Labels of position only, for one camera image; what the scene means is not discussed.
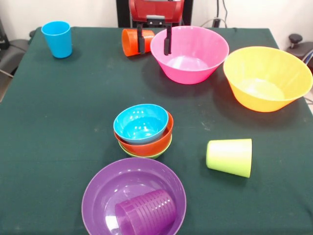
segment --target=stacked bowls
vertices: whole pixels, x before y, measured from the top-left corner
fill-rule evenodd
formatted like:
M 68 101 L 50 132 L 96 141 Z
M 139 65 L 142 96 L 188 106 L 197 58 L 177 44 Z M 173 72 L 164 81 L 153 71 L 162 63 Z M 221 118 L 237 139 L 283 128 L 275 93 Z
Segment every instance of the stacked bowls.
M 131 157 L 156 159 L 172 141 L 174 120 L 164 108 L 139 104 L 122 111 L 114 120 L 114 135 Z

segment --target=blue cup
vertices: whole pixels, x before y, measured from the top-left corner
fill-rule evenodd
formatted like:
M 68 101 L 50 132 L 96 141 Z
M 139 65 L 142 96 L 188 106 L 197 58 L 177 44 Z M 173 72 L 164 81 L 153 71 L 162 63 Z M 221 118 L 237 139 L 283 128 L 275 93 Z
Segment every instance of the blue cup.
M 66 58 L 72 54 L 70 25 L 64 21 L 52 21 L 41 28 L 52 55 Z

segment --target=white wall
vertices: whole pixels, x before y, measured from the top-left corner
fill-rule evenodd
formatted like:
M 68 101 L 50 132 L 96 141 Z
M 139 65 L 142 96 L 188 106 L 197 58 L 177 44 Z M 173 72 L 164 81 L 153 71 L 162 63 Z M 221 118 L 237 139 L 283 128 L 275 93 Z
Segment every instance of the white wall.
M 313 41 L 313 0 L 225 0 L 228 27 L 270 28 L 279 47 L 296 32 Z M 216 15 L 216 0 L 194 0 L 192 25 Z M 220 0 L 220 17 L 224 16 Z M 31 30 L 48 21 L 65 20 L 72 26 L 117 27 L 115 0 L 0 0 L 0 17 L 10 40 L 28 38 Z
M 117 27 L 115 0 L 0 0 L 0 17 L 10 40 L 27 39 L 30 31 L 54 20 Z
M 289 46 L 288 36 L 299 33 L 313 41 L 313 0 L 224 0 L 228 27 L 269 28 L 281 49 Z M 194 0 L 192 25 L 216 16 L 216 0 Z M 220 17 L 225 11 L 220 0 Z

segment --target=green bowl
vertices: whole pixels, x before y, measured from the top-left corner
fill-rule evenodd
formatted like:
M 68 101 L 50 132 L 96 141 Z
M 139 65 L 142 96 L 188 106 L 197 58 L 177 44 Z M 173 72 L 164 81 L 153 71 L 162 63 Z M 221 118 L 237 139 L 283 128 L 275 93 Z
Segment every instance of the green bowl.
M 171 145 L 172 137 L 173 137 L 173 136 L 171 135 L 170 142 L 169 142 L 169 144 L 165 147 L 165 149 L 163 149 L 161 152 L 159 152 L 159 153 L 157 153 L 157 154 L 155 154 L 155 155 L 148 156 L 148 157 L 141 157 L 141 156 L 132 154 L 132 153 L 128 152 L 125 148 L 123 148 L 123 146 L 120 144 L 119 141 L 118 141 L 118 144 L 119 144 L 119 146 L 124 150 L 125 153 L 127 153 L 129 156 L 131 156 L 131 157 L 133 157 L 133 158 L 150 158 L 150 159 L 156 159 L 156 158 L 158 158 L 161 154 L 163 154 L 163 153 L 168 149 L 168 147 Z

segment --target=lime green cup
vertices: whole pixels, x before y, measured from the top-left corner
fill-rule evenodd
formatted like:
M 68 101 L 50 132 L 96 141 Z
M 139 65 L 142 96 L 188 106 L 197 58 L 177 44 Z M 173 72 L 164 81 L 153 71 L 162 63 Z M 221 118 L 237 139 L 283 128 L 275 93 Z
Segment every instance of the lime green cup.
M 206 165 L 210 169 L 250 177 L 252 139 L 209 141 Z

